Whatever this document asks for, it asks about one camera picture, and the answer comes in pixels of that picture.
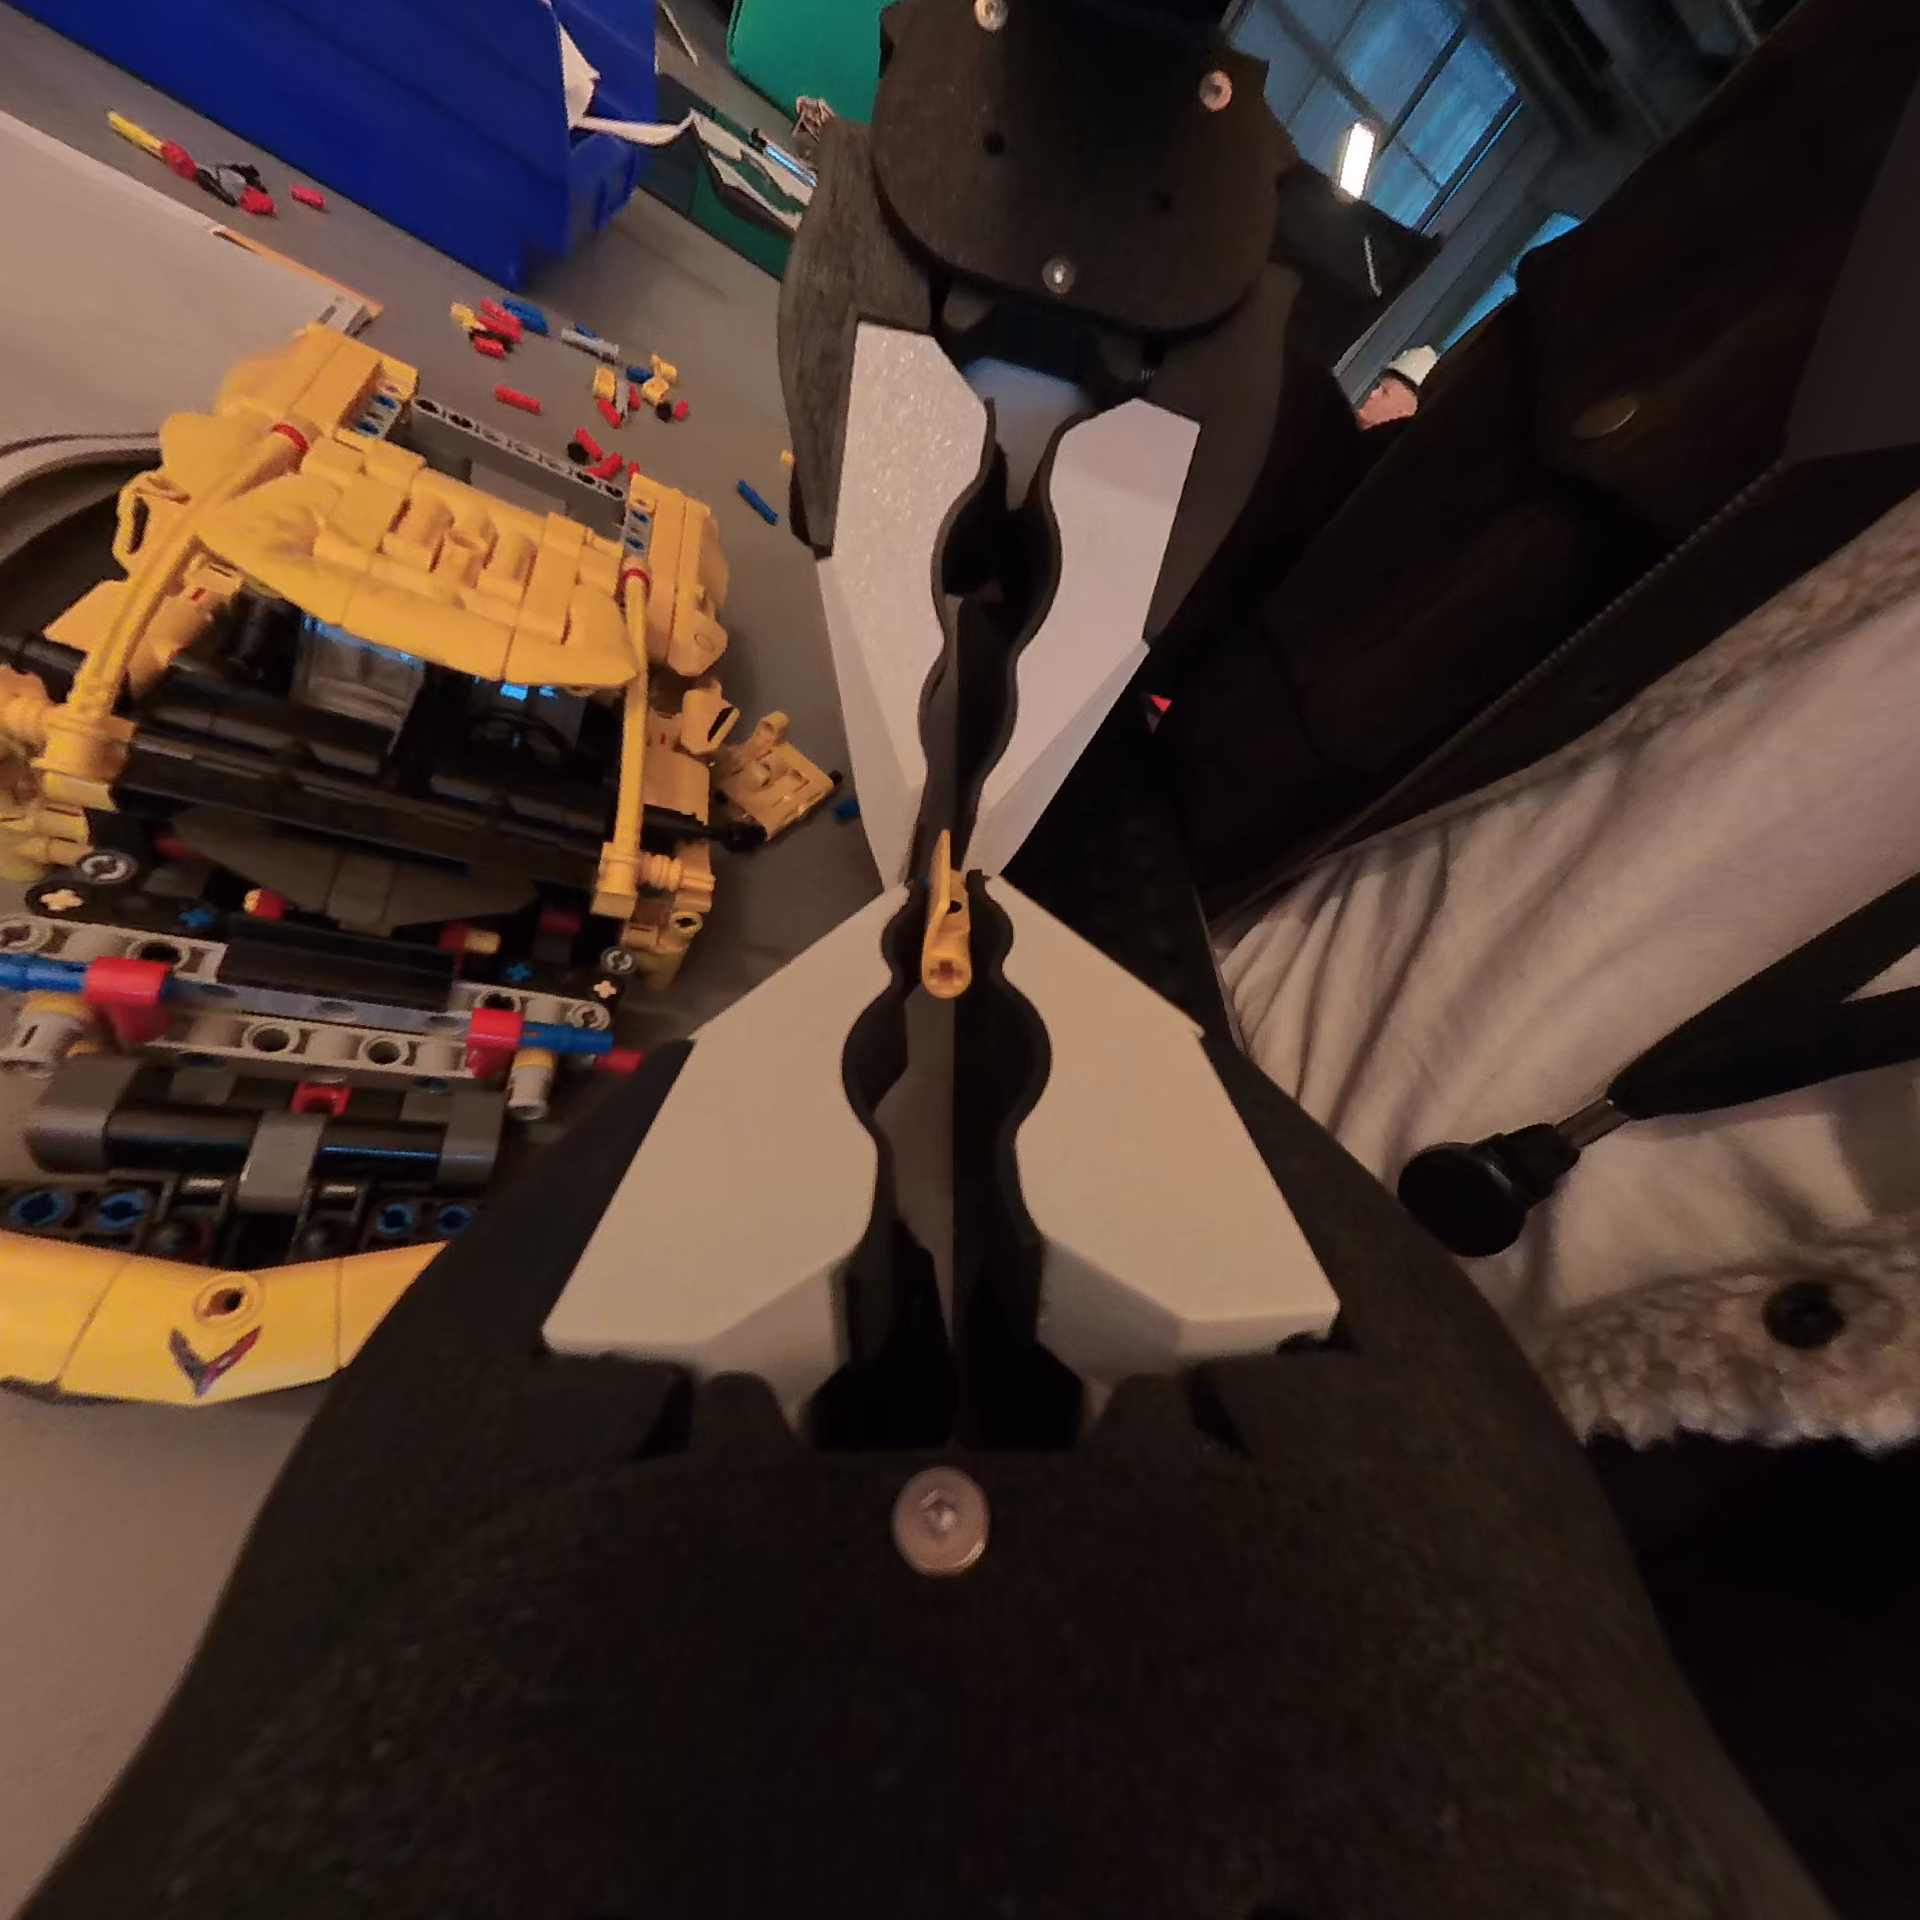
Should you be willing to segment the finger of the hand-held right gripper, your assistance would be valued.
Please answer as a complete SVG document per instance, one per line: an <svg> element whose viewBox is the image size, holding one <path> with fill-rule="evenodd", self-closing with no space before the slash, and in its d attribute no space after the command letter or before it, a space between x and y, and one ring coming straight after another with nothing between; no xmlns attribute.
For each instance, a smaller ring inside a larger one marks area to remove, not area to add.
<svg viewBox="0 0 1920 1920"><path fill-rule="evenodd" d="M948 519L992 454L992 407L935 339L856 325L833 546L818 586L856 798L881 884L906 883L928 782L923 692L945 659Z"/></svg>
<svg viewBox="0 0 1920 1920"><path fill-rule="evenodd" d="M1039 476L1040 617L1012 659L1012 725L982 782L967 869L1003 874L1146 659L1146 620L1199 423L1130 401L1073 423Z"/></svg>

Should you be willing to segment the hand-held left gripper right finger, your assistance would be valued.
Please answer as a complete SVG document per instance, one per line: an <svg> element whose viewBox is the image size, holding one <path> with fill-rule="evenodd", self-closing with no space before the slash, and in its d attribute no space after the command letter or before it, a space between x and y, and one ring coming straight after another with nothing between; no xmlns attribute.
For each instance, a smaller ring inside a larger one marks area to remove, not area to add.
<svg viewBox="0 0 1920 1920"><path fill-rule="evenodd" d="M1337 1294L1206 1029L1003 878L969 878L961 1422L1066 1449L1135 1379L1321 1342Z"/></svg>

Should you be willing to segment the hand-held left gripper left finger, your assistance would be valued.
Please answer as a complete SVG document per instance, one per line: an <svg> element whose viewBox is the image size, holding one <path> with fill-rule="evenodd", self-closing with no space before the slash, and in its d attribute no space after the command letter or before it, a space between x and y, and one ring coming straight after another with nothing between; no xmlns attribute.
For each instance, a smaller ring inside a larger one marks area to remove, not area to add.
<svg viewBox="0 0 1920 1920"><path fill-rule="evenodd" d="M934 1257L881 1126L922 919L899 884L696 1031L548 1351L754 1377L831 1447L934 1436Z"/></svg>

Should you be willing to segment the yellow brick with blue pins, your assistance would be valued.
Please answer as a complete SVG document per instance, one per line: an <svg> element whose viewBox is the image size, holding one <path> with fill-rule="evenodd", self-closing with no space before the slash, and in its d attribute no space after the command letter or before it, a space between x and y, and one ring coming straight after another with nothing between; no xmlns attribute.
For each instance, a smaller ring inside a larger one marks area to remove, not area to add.
<svg viewBox="0 0 1920 1920"><path fill-rule="evenodd" d="M735 838L772 842L835 798L841 775L807 756L788 729L786 710L770 710L712 756L719 819Z"/></svg>

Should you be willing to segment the yellow connector brick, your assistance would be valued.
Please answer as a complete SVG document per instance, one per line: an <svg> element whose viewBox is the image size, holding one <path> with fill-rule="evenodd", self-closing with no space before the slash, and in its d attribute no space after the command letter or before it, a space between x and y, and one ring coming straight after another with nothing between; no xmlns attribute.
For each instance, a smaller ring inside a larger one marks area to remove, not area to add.
<svg viewBox="0 0 1920 1920"><path fill-rule="evenodd" d="M928 855L919 978L923 991L938 1002L961 998L975 978L972 898L954 860L952 829L938 833Z"/></svg>

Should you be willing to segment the yellow toy brick car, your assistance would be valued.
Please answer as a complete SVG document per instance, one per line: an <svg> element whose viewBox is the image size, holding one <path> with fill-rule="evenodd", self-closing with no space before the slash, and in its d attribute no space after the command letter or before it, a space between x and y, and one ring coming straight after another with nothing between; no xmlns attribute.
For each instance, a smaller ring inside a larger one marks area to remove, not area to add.
<svg viewBox="0 0 1920 1920"><path fill-rule="evenodd" d="M578 446L588 517L422 446L306 327L177 413L112 564L6 636L6 1388L206 1406L334 1377L636 1071L714 911L727 563Z"/></svg>

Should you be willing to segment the grey desk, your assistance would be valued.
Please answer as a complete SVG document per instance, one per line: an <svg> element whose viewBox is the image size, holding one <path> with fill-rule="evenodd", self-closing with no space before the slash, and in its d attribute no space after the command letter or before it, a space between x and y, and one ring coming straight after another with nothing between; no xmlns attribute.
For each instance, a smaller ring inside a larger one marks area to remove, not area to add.
<svg viewBox="0 0 1920 1920"><path fill-rule="evenodd" d="M107 131L123 111L195 155L256 159L275 180L275 222L241 225L267 244L383 303L368 339L424 375L424 390L463 413L507 417L496 380L543 401L519 429L543 447L571 433L560 407L590 375L585 357L535 341L514 355L534 375L486 377L449 308L499 291L496 278L386 225L323 180L327 212L291 206L279 164L250 137L75 41L6 7L6 111L136 175L139 154ZM748 479L776 501L792 447L777 375L777 284L638 191L571 259L523 295L548 321L576 321L633 361L662 351L680 366L688 423L647 425L643 468L712 503L732 570L724 685L748 722L785 710L801 747L851 775L833 646L810 551L737 495ZM680 986L647 996L630 1029L640 1044L721 1012L777 965L879 894L857 822L822 819L719 878L716 911ZM945 1177L952 1124L922 1061L952 1059L946 1010L915 996L915 1070L881 1106L902 1182L902 1210L952 1285L954 1204ZM305 1388L212 1411L51 1403L6 1390L6 1915L103 1801L198 1647L284 1460L327 1390Z"/></svg>

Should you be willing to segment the scattered small coloured bricks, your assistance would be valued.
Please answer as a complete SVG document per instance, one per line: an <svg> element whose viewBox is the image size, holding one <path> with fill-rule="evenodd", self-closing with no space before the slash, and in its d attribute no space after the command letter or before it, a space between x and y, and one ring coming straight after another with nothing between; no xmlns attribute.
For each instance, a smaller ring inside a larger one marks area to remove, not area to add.
<svg viewBox="0 0 1920 1920"><path fill-rule="evenodd" d="M666 154L686 146L688 155L704 164L700 141L690 131L690 117L696 111L719 117L737 133L754 131L730 121L707 102L696 102L674 123L632 123L590 115L583 129L647 150ZM107 126L129 143L154 155L179 179L211 191L230 209L241 209L250 217L260 219L275 214L273 195L255 164L233 162L216 170L200 164L183 143L159 137L121 111L111 111ZM552 323L538 303L513 295L483 297L476 303L452 303L449 313L468 348L489 361L511 359L529 339L552 339L574 351L588 355L592 359L592 407L612 434L632 417L655 413L663 420L681 420L688 413L688 405L674 396L680 373L658 351L646 363L630 363L622 350L590 327ZM432 409L419 394L415 380L380 375L353 419L353 433L368 441L386 441L402 419L426 420L431 417Z"/></svg>

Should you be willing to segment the green cutting mat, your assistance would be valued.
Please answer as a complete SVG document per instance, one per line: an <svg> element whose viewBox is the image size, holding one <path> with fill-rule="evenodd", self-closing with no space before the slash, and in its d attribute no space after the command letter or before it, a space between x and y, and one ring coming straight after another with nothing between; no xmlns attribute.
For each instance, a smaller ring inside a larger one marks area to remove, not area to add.
<svg viewBox="0 0 1920 1920"><path fill-rule="evenodd" d="M690 131L722 203L777 237L794 237L812 206L814 170L764 135L737 133L707 111L690 117Z"/></svg>

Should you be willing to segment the white shirt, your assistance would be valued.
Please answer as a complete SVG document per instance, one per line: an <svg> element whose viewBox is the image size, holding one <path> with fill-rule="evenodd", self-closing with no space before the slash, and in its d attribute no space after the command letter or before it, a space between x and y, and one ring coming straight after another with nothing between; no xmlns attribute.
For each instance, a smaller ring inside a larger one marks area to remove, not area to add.
<svg viewBox="0 0 1920 1920"><path fill-rule="evenodd" d="M1383 1185L1586 1106L1915 876L1906 501L1570 747L1320 862L1222 954L1255 1062ZM1603 1141L1471 1275L1519 1327L1915 1222L1915 1065Z"/></svg>

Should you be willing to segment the blue plastic bin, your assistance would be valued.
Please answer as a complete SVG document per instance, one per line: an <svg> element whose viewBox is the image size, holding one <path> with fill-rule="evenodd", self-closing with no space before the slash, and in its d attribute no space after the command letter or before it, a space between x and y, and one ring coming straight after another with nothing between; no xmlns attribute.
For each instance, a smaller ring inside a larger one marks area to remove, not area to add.
<svg viewBox="0 0 1920 1920"><path fill-rule="evenodd" d="M18 11L519 291L633 198L638 146L570 123L657 115L647 2L25 2Z"/></svg>

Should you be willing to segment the white instruction booklet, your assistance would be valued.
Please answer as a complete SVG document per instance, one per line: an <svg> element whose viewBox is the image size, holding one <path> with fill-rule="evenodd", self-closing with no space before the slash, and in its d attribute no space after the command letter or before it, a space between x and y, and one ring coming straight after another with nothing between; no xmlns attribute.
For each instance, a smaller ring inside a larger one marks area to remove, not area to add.
<svg viewBox="0 0 1920 1920"><path fill-rule="evenodd" d="M380 303L3 117L3 556L159 450L243 359Z"/></svg>

